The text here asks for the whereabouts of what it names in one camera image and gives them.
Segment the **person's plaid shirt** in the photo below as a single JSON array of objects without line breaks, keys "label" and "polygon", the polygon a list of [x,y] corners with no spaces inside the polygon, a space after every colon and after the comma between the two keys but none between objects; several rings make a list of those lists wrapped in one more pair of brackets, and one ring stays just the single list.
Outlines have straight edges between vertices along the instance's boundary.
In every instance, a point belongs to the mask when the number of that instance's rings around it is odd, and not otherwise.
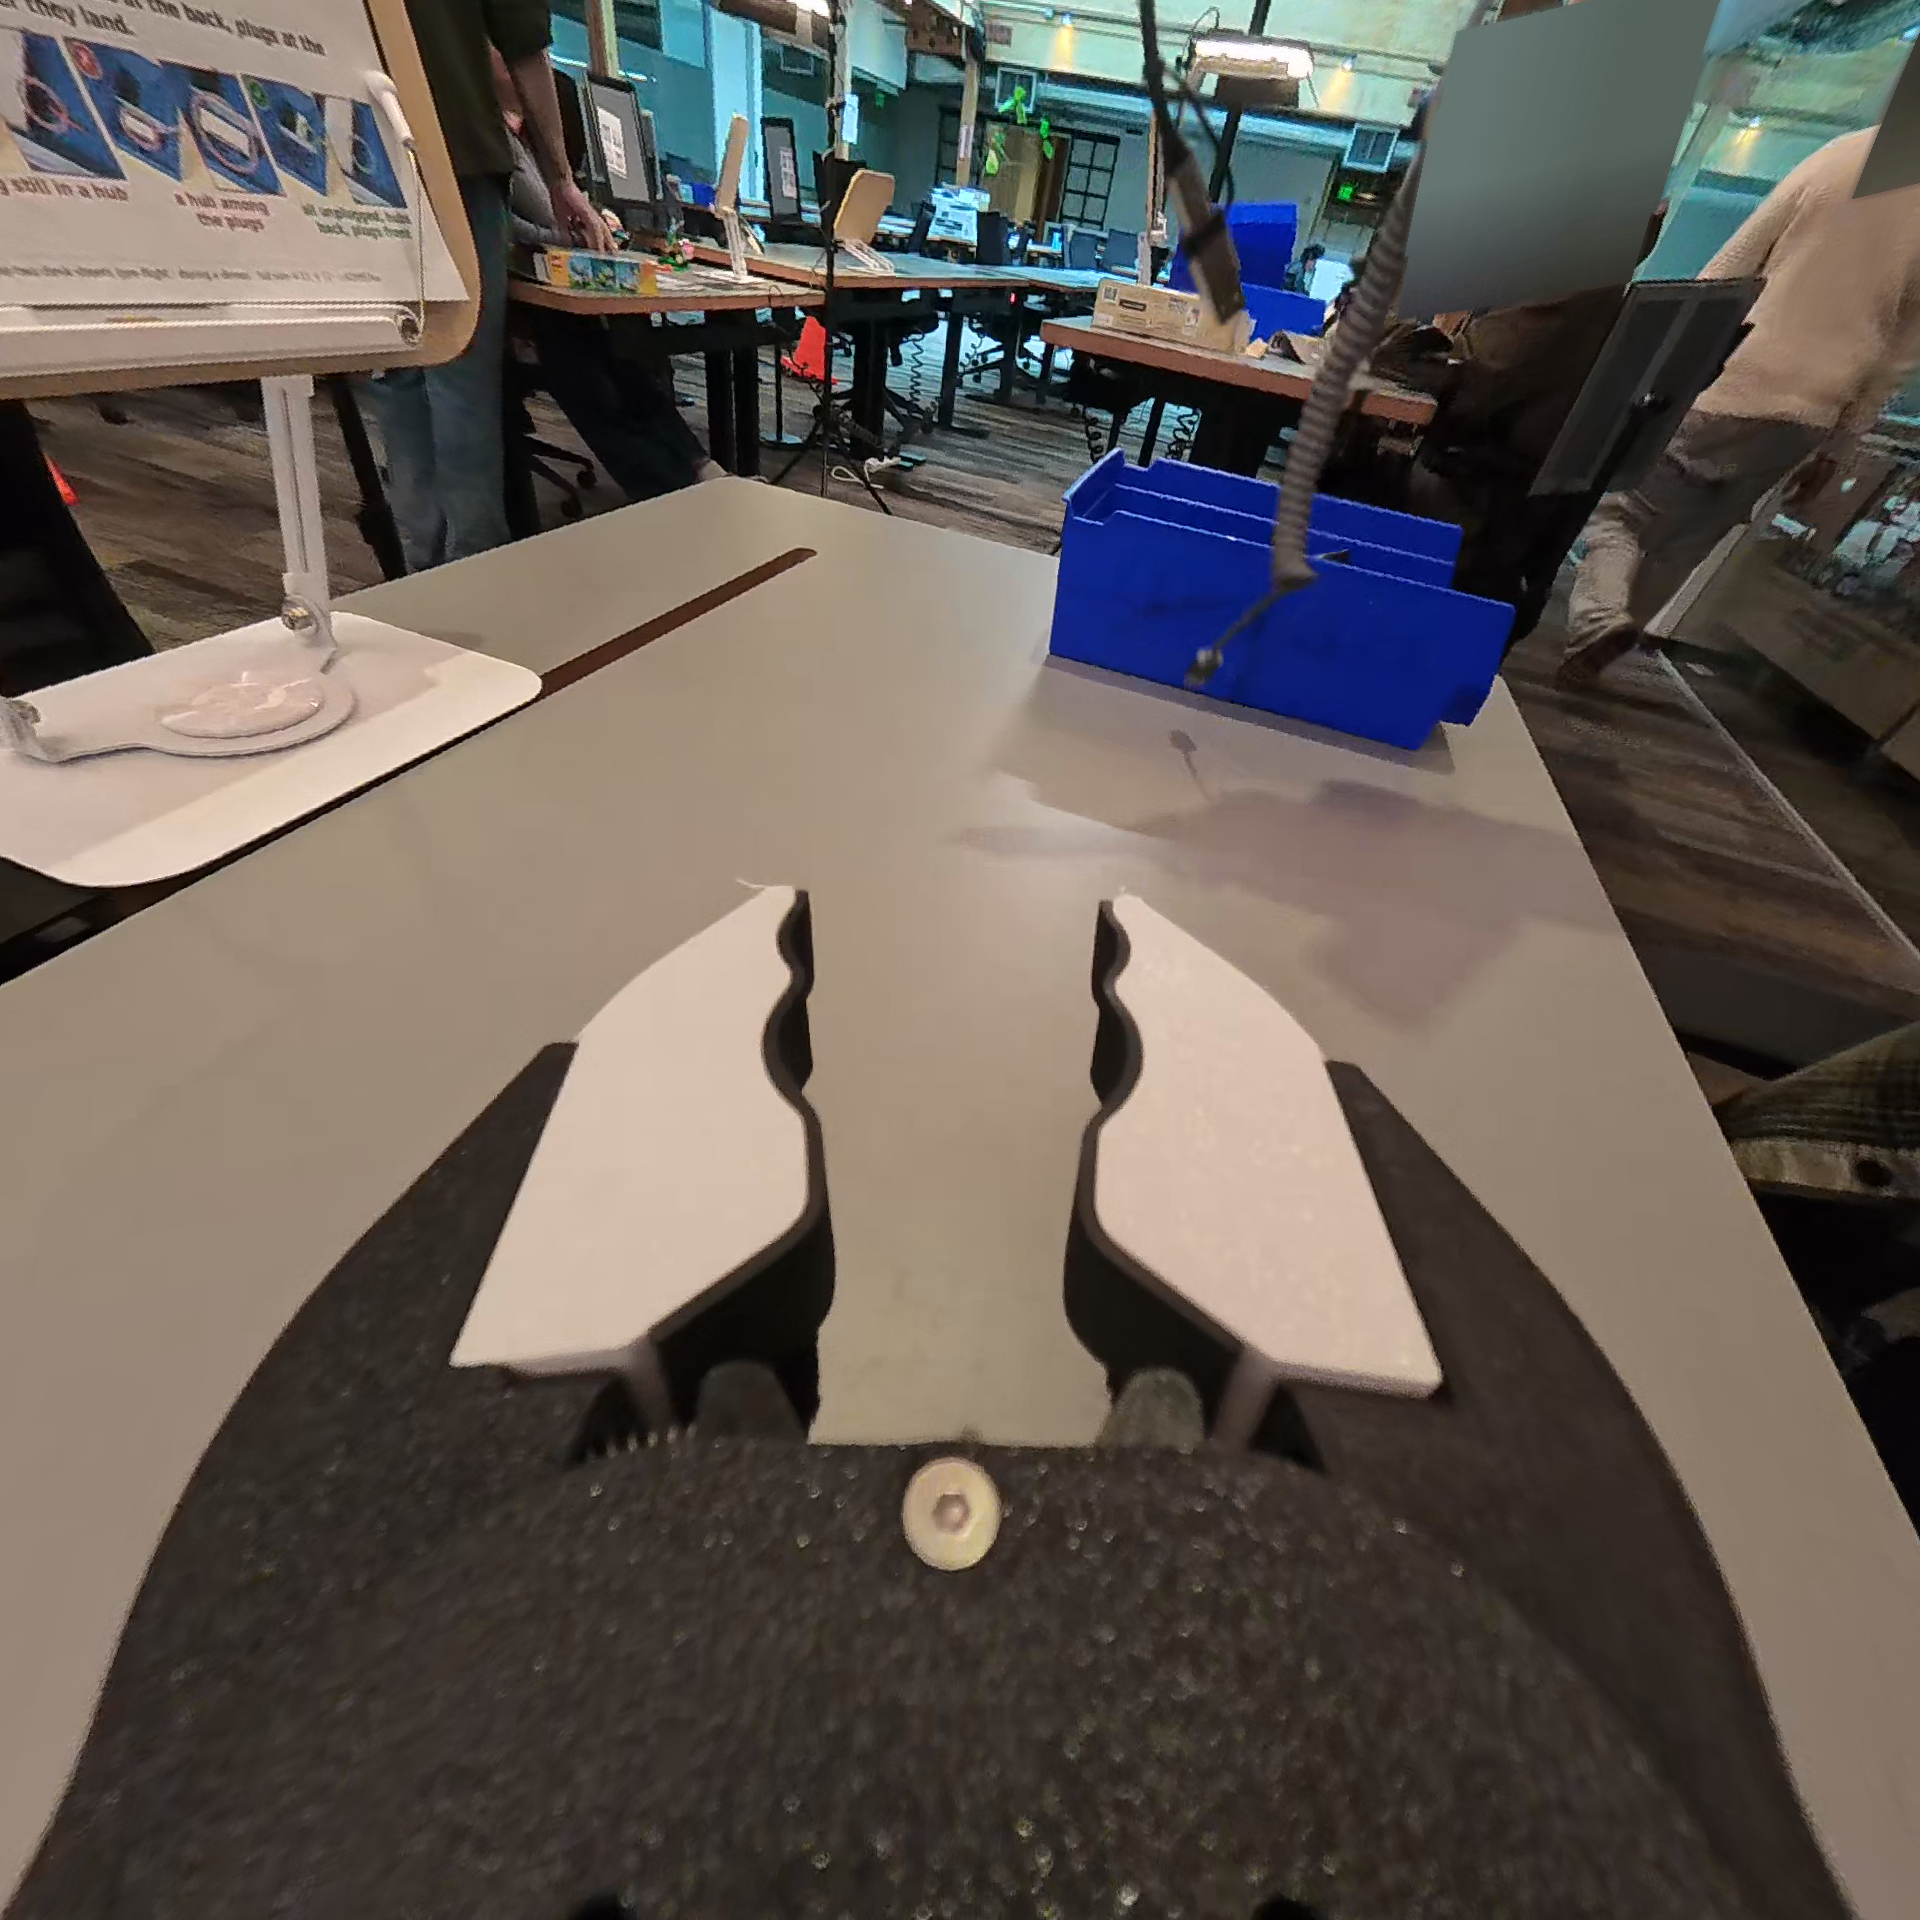
[{"label": "person's plaid shirt", "polygon": [[1917,1199],[1917,1024],[1718,1104],[1758,1190],[1850,1200]]}]

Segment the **blue storage bins stack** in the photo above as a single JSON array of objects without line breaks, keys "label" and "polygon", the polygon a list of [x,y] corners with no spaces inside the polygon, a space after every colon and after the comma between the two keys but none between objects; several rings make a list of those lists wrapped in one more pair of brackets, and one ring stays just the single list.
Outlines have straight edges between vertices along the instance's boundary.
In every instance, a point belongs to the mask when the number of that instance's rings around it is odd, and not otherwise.
[{"label": "blue storage bins stack", "polygon": [[[1228,229],[1238,259],[1242,300],[1249,340],[1272,335],[1318,339],[1327,326],[1327,300],[1296,283],[1301,211],[1292,201],[1238,201],[1228,210]],[[1188,346],[1223,346],[1228,333],[1196,286],[1188,244],[1176,246],[1166,269],[1170,299],[1180,305],[1166,339]]]}]

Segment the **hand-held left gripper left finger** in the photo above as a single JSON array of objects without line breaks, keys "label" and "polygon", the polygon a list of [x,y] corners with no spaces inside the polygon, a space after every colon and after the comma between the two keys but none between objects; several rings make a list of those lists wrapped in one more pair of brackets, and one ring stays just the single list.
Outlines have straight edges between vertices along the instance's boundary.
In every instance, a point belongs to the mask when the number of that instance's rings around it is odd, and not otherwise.
[{"label": "hand-held left gripper left finger", "polygon": [[765,885],[586,1024],[457,1369],[617,1379],[673,1428],[720,1365],[816,1361],[835,1244],[812,984],[809,891]]}]

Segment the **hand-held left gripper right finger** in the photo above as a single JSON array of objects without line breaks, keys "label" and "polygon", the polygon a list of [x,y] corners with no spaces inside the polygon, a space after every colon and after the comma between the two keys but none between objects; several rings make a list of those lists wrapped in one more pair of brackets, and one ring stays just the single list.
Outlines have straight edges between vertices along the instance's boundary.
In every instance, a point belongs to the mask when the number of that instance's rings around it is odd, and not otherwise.
[{"label": "hand-held left gripper right finger", "polygon": [[1249,1444],[1291,1386],[1431,1401],[1443,1361],[1309,1030],[1137,895],[1097,905],[1067,1312]]}]

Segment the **blue plastic bin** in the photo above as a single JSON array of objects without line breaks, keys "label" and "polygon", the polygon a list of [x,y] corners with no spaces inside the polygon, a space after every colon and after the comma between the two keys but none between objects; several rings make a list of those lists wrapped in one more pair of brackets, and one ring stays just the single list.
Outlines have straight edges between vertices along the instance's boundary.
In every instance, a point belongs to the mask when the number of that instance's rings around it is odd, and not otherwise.
[{"label": "blue plastic bin", "polygon": [[1306,588],[1266,603],[1282,488],[1124,449],[1064,495],[1049,653],[1381,749],[1471,726],[1517,631],[1457,588],[1463,528],[1315,495]]}]

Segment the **printed instruction sheet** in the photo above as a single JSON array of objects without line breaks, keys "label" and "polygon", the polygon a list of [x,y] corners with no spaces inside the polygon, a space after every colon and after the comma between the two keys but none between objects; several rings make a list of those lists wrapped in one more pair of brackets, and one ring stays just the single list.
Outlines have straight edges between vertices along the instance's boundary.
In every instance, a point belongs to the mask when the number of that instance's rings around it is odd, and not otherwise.
[{"label": "printed instruction sheet", "polygon": [[3,305],[457,300],[371,2],[7,2]]}]

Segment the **cardboard box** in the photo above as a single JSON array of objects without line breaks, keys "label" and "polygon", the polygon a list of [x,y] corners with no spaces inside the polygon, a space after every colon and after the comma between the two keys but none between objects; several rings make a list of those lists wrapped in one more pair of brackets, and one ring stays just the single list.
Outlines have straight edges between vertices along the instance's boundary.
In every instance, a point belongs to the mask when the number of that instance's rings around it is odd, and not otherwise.
[{"label": "cardboard box", "polygon": [[1245,356],[1256,339],[1252,316],[1245,306],[1222,317],[1208,295],[1120,279],[1100,279],[1092,330],[1160,346],[1229,356]]}]

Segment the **black monitor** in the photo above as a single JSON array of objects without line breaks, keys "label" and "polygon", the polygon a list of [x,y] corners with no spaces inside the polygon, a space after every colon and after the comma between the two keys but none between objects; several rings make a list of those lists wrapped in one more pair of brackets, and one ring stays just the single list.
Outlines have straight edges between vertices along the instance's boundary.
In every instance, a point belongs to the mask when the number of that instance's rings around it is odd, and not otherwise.
[{"label": "black monitor", "polygon": [[1630,283],[1529,495],[1637,488],[1741,346],[1759,295],[1759,274]]}]

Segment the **wooden office desk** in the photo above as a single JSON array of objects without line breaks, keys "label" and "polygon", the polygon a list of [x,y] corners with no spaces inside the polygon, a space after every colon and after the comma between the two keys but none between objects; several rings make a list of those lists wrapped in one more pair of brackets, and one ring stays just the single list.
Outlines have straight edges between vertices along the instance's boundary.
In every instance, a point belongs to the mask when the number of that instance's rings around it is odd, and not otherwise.
[{"label": "wooden office desk", "polygon": [[832,412],[835,439],[852,452],[891,456],[897,445],[884,436],[885,333],[937,313],[948,317],[948,350],[940,376],[940,406],[924,421],[925,431],[951,431],[958,405],[960,330],[968,317],[1013,316],[1020,300],[1043,286],[1024,267],[951,263],[917,253],[875,253],[852,240],[829,249],[772,246],[748,260],[745,273],[720,263],[720,253],[696,244],[686,267],[659,263],[659,295],[594,299],[541,286],[531,273],[510,274],[510,299],[579,317],[682,317],[816,313],[832,339],[852,340],[852,383],[841,392],[829,383],[822,406]]},{"label": "wooden office desk", "polygon": [[1106,449],[1117,449],[1126,421],[1147,411],[1136,461],[1173,456],[1173,412],[1192,416],[1188,459],[1223,474],[1256,476],[1301,421],[1321,358],[1321,340],[1282,335],[1272,350],[1213,350],[1097,326],[1089,317],[1043,323],[1043,343],[1067,350],[1069,401],[1110,416]]}]

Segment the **white document stand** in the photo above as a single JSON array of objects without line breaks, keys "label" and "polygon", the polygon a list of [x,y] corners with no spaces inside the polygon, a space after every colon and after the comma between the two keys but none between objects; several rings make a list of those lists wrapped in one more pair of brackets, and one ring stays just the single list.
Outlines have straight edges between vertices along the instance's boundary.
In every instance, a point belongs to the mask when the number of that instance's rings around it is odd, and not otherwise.
[{"label": "white document stand", "polygon": [[3,535],[67,501],[26,405],[258,376],[281,529],[278,608],[152,650],[100,636],[100,664],[3,693],[3,860],[67,889],[190,876],[524,709],[538,680],[454,641],[339,610],[316,456],[316,378],[454,362],[481,305],[450,168],[401,2],[372,2],[417,135],[421,196],[464,279],[457,300],[3,305]]}]

